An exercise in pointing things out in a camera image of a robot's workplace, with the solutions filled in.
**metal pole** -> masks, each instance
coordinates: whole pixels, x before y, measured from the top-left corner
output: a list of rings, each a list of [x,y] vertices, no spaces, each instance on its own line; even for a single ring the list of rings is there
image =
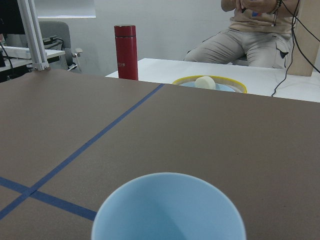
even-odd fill
[[[34,70],[43,71],[49,68],[47,55],[39,27],[34,0],[18,0],[28,47]]]

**white desk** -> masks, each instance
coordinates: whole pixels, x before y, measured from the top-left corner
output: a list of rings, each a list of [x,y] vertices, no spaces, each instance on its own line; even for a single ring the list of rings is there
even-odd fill
[[[51,58],[58,57],[58,56],[65,54],[65,51],[50,50],[50,49],[46,49],[45,52],[46,52],[47,59],[51,59]],[[11,58],[10,60],[12,62],[13,68],[32,64],[32,59]],[[5,62],[5,66],[0,67],[0,72],[11,69],[9,60],[5,60],[4,62]]]
[[[222,65],[144,58],[138,61],[140,81],[171,84],[173,81],[195,75],[213,75],[231,78],[245,84],[249,94],[271,96],[274,88],[285,78],[284,69]],[[107,77],[118,77],[113,72]],[[275,97],[320,103],[320,74],[311,77],[288,75],[278,87]]]

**pants pocket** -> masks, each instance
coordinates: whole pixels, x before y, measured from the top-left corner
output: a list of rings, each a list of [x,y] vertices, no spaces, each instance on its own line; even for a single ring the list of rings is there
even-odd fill
[[[290,43],[285,42],[279,37],[275,42],[276,53],[274,57],[273,68],[275,69],[285,69],[288,64],[288,57],[290,52]]]

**black cable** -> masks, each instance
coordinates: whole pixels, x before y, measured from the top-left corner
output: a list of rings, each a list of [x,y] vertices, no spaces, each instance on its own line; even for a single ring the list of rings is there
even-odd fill
[[[14,74],[14,66],[12,65],[12,62],[11,62],[11,60],[10,60],[10,57],[8,56],[8,53],[7,53],[6,49],[4,48],[4,46],[2,45],[1,42],[0,42],[0,46],[1,46],[2,50],[4,51],[6,57],[8,58],[9,63],[10,63],[10,67],[11,67],[12,74]]]
[[[318,68],[316,68],[315,65],[312,64],[312,62],[306,57],[306,55],[302,52],[299,44],[298,44],[298,41],[297,41],[297,36],[296,36],[296,33],[295,31],[292,31],[292,36],[293,36],[293,39],[295,41],[295,44],[297,46],[297,48],[299,49],[299,52],[301,53],[301,55],[304,57],[304,59],[318,72],[320,73],[320,70]]]
[[[276,24],[277,24],[278,12],[279,12],[279,10],[277,9],[277,10],[275,11],[275,13],[274,13],[273,21],[272,21],[272,25],[271,25],[272,27],[275,27]]]
[[[292,14],[292,16],[293,16],[293,17],[292,17],[292,20],[291,20],[291,33],[292,33],[292,35],[293,35],[294,32],[295,32],[295,31],[294,31],[294,27],[295,27],[295,24],[296,24],[296,22],[297,22],[297,18],[294,17],[294,16],[295,16],[296,13],[297,13],[298,6],[299,6],[299,2],[300,2],[300,0],[298,0],[298,2],[297,2],[293,14],[290,13],[290,14]],[[287,79],[289,68],[291,67],[292,63],[294,62],[294,58],[293,58],[294,49],[295,49],[295,40],[294,40],[294,38],[292,37],[291,63],[290,63],[290,65],[288,66],[288,68],[286,69],[286,71],[285,71],[285,77],[284,77],[284,79],[275,87],[275,89],[274,89],[271,97],[273,97],[273,96],[276,94],[278,87]]]
[[[282,3],[283,3],[283,6],[286,8],[286,10],[287,10],[292,16],[294,16],[294,14],[287,8],[287,6],[285,5],[285,3],[284,3],[284,2],[282,2]],[[317,39],[317,40],[320,42],[320,39],[317,38],[317,37],[300,21],[300,19],[299,19],[297,16],[295,16],[295,18],[296,18],[296,20],[301,24],[301,26],[304,27],[304,29],[308,31],[308,33],[310,33],[315,39]]]

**beige shirt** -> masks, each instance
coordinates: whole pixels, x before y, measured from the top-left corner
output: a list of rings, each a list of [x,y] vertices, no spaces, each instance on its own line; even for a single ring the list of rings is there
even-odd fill
[[[244,13],[235,10],[234,17],[230,18],[231,24],[229,28],[245,33],[291,34],[292,17],[278,17],[276,25],[272,26],[274,17],[274,14],[258,14],[249,9],[245,10]]]

